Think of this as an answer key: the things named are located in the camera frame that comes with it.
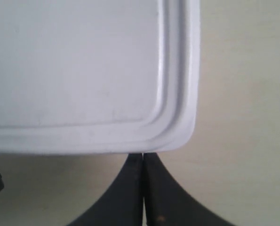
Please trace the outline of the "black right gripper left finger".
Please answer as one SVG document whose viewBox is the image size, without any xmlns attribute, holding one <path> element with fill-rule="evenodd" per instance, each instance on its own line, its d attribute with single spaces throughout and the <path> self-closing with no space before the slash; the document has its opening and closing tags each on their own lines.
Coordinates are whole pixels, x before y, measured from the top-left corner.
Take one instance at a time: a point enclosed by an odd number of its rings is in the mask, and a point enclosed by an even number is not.
<svg viewBox="0 0 280 226">
<path fill-rule="evenodd" d="M 141 226 L 143 224 L 143 156 L 129 154 L 105 193 L 71 226 Z"/>
</svg>

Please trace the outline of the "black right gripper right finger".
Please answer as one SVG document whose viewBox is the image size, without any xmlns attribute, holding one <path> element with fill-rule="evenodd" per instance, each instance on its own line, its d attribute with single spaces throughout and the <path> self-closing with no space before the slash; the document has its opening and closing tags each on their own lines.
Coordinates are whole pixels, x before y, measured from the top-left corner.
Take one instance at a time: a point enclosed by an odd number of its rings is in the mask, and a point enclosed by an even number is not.
<svg viewBox="0 0 280 226">
<path fill-rule="evenodd" d="M 231 226 L 190 196 L 156 153 L 143 155 L 146 222 L 149 226 Z"/>
</svg>

